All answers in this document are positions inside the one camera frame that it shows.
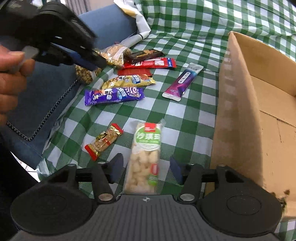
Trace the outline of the person's left hand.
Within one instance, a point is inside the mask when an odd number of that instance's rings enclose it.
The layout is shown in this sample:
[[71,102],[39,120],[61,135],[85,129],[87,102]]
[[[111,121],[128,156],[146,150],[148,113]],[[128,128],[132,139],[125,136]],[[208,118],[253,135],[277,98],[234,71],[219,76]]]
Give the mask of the person's left hand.
[[27,76],[32,74],[35,61],[24,61],[24,52],[10,51],[1,46],[1,125],[5,125],[8,112],[18,105],[18,96],[27,87]]

